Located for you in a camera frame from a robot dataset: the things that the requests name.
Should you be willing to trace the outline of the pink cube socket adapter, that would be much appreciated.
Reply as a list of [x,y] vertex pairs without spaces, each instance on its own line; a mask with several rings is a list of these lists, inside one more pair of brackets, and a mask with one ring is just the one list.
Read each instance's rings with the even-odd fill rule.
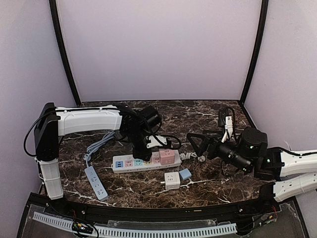
[[170,149],[159,150],[159,159],[161,165],[170,165],[175,162],[175,152]]

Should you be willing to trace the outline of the white cube socket adapter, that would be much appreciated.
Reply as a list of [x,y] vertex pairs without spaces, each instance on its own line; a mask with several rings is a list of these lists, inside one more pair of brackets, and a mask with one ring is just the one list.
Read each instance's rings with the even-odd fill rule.
[[174,190],[180,188],[180,175],[179,172],[164,173],[164,181],[161,181],[161,185],[165,186],[166,190]]

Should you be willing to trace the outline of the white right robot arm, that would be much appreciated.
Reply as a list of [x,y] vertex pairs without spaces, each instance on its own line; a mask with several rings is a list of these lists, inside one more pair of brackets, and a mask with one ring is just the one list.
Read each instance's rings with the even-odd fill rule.
[[268,147],[267,134],[248,127],[236,143],[228,132],[220,134],[205,130],[202,134],[188,133],[187,139],[196,155],[207,154],[212,160],[220,158],[245,174],[271,181],[271,194],[277,202],[303,194],[317,187],[317,152],[290,151],[282,147]]

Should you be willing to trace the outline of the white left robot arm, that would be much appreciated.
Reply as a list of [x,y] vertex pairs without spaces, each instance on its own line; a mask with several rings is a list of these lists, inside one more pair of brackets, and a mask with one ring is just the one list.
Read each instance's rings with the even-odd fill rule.
[[38,162],[49,199],[58,200],[64,197],[58,165],[61,137],[90,131],[118,132],[131,143],[134,158],[148,161],[152,148],[167,145],[167,140],[153,131],[159,125],[161,116],[152,106],[135,110],[121,103],[81,108],[46,103],[26,133],[23,149]]

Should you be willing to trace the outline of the small blue charger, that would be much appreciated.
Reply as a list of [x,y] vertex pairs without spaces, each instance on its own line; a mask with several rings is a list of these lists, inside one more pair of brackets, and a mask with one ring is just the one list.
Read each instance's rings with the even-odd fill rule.
[[186,169],[183,169],[183,170],[179,171],[179,177],[180,177],[181,181],[185,181],[185,180],[191,178],[192,174],[189,171],[189,169],[186,168]]

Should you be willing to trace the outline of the white multicolour power strip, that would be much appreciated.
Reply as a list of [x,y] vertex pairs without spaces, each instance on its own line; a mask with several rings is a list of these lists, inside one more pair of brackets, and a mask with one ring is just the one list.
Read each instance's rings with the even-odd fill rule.
[[114,156],[112,159],[112,170],[115,174],[121,174],[178,167],[181,165],[180,155],[178,150],[174,150],[174,152],[175,162],[170,165],[160,164],[159,151],[153,152],[148,162],[134,159],[132,155]]

